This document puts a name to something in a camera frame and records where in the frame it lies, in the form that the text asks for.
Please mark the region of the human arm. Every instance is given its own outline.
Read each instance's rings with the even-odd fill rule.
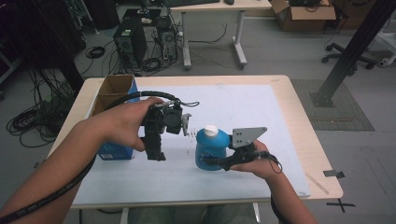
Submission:
[[[268,151],[262,142],[256,140],[254,145],[259,151]],[[315,218],[297,196],[291,183],[274,161],[255,160],[248,163],[237,164],[232,170],[251,172],[263,178],[271,190],[272,198],[279,213],[290,223],[317,223]]]
[[[104,142],[115,142],[136,150],[144,150],[137,135],[149,106],[161,103],[150,97],[134,104],[116,106],[92,118],[79,122],[48,159],[22,184],[0,210],[4,217],[24,206],[35,203],[67,185],[96,155]],[[15,223],[62,223],[78,185],[54,202]]]

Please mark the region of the human hand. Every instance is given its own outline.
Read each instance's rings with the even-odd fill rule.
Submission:
[[[268,151],[267,146],[259,140],[254,141],[254,147],[257,151]],[[270,179],[281,173],[281,169],[274,161],[258,158],[254,161],[236,164],[230,168],[231,170],[241,172],[251,172],[254,175],[265,180]]]
[[[149,97],[136,103],[115,106],[89,119],[93,131],[100,132],[104,142],[113,142],[138,151],[144,151],[145,145],[138,136],[140,125],[151,105],[161,104],[163,100]]]

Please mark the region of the bottle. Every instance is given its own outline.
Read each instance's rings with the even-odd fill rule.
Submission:
[[[198,132],[196,139],[195,164],[207,171],[221,170],[218,165],[208,165],[203,158],[225,158],[225,148],[230,144],[230,136],[216,126],[208,124]]]

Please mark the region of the office chair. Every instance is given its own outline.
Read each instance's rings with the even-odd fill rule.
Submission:
[[[331,43],[330,45],[326,46],[326,51],[331,51],[332,49],[336,49],[338,51],[340,51],[340,53],[334,53],[334,54],[328,54],[325,57],[322,58],[322,62],[323,63],[327,63],[329,61],[330,58],[340,58],[342,53],[344,52],[344,48],[335,44],[335,43]],[[367,63],[366,64],[366,69],[373,69],[374,65],[377,64],[377,61],[373,60],[373,59],[369,59],[363,56],[360,56],[358,61],[360,62],[364,62]],[[356,64],[353,64],[352,69],[349,72],[349,76],[352,76],[356,70],[358,70],[358,66]]]

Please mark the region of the person's left hand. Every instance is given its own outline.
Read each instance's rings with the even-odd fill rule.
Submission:
[[[92,131],[100,132],[105,142],[113,142],[143,151],[145,145],[138,136],[140,125],[149,107],[161,103],[163,103],[162,99],[149,97],[147,100],[136,103],[118,105],[87,121],[91,124]]]

